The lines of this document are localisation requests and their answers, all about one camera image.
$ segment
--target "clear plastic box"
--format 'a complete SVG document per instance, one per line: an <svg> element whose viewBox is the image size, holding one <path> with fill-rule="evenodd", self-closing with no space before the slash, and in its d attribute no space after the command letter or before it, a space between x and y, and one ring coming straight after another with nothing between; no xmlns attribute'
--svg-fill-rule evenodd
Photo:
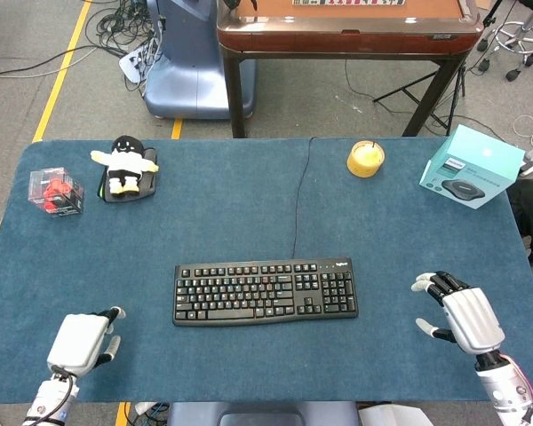
<svg viewBox="0 0 533 426"><path fill-rule="evenodd" d="M84 188L62 167L34 170L28 200L52 216L74 215L83 212Z"/></svg>

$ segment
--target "brown table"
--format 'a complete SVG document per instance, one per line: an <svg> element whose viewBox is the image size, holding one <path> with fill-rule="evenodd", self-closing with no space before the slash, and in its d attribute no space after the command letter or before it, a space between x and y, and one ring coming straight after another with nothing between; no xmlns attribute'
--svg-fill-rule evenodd
<svg viewBox="0 0 533 426"><path fill-rule="evenodd" d="M406 0L403 5L294 5L250 0L230 11L218 0L217 29L234 138L244 138L239 63L244 59L431 60L439 65L403 136L416 136L483 25L474 0Z"/></svg>

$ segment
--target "table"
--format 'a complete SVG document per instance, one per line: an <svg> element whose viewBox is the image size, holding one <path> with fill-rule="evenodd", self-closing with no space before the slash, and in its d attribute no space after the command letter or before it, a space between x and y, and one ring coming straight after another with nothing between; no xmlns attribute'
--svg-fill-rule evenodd
<svg viewBox="0 0 533 426"><path fill-rule="evenodd" d="M176 264L289 258L308 139L158 140L153 197L106 204L92 149L34 144L0 230L0 403L33 399L68 313L121 305L116 360L78 384L83 401L485 399L473 357L427 337L442 310L410 285L444 269L481 286L533 382L533 278L504 194L472 210L418 185L444 138L380 139L375 177L346 169L355 140L314 139L298 200L296 258L350 256L360 315L256 327L174 327ZM84 214L28 202L31 170L64 166Z"/></svg>
<svg viewBox="0 0 533 426"><path fill-rule="evenodd" d="M244 59L431 60L440 67L403 136L416 136L483 25L474 0L407 0L404 5L299 6L291 0L250 0L229 11L218 0L234 138L244 138L239 63Z"/></svg>

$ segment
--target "white robotic hand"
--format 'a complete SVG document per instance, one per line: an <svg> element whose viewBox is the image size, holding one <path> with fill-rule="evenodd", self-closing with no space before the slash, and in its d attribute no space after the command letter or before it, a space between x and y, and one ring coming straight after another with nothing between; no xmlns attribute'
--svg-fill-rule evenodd
<svg viewBox="0 0 533 426"><path fill-rule="evenodd" d="M22 426L64 426L79 393L75 380L115 358L120 336L113 336L101 354L100 347L105 335L112 333L113 321L125 316L123 308L114 306L99 313L65 317L47 357L53 376L40 386Z"/></svg>
<svg viewBox="0 0 533 426"><path fill-rule="evenodd" d="M517 364L498 350L505 335L483 291L447 272L423 273L410 289L431 295L446 313L450 329L422 318L417 318L418 327L475 355L476 374L501 422L505 426L533 425L533 389Z"/></svg>

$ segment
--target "blue felt mat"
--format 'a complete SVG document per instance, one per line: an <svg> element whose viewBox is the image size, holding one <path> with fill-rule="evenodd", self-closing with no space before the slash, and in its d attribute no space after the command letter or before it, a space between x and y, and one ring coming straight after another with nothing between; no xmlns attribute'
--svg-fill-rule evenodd
<svg viewBox="0 0 533 426"><path fill-rule="evenodd" d="M441 138L383 139L371 179L346 169L352 139L316 139L298 205L297 258L350 256L357 319L256 327L171 323L176 264L289 258L307 139L150 141L154 197L95 192L108 141L54 141L22 155L0 231L0 402L33 399L67 313L121 305L115 362L79 385L86 401L485 399L474 359L420 332L444 325L415 277L443 269L481 286L503 350L533 382L533 278L504 194L472 210L418 186ZM81 216L28 200L31 170L64 166L86 188Z"/></svg>

